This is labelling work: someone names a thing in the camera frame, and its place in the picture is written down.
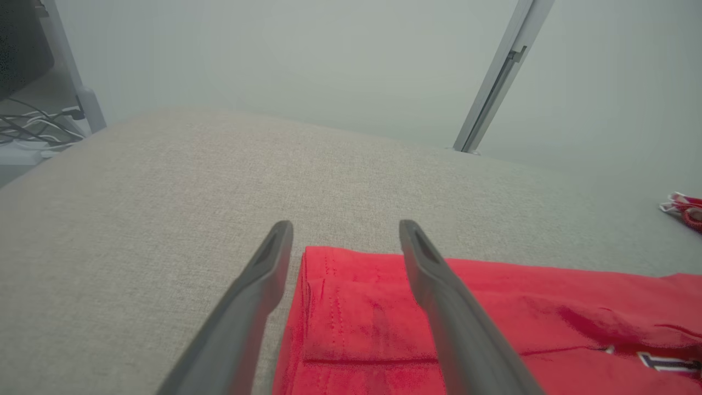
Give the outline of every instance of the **red shirt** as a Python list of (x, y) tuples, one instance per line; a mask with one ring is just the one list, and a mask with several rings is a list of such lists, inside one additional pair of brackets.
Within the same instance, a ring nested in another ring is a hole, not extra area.
[[(702, 393), (702, 276), (447, 262), (547, 394)], [(443, 392), (403, 257), (308, 247), (273, 394)]]

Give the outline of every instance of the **gray upholstered table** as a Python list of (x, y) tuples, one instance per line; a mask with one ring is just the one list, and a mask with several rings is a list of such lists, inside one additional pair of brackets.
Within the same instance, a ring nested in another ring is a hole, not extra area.
[(255, 392), (270, 391), (306, 245), (702, 273), (702, 238), (576, 181), (254, 115), (173, 110), (102, 131), (0, 189), (0, 393), (151, 394), (277, 220), (295, 241)]

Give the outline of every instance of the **folded red garment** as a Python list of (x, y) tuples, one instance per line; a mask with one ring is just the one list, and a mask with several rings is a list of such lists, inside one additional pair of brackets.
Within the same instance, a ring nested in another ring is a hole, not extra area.
[[(702, 393), (702, 276), (447, 263), (547, 394)], [(444, 392), (403, 257), (308, 247), (273, 394)]]

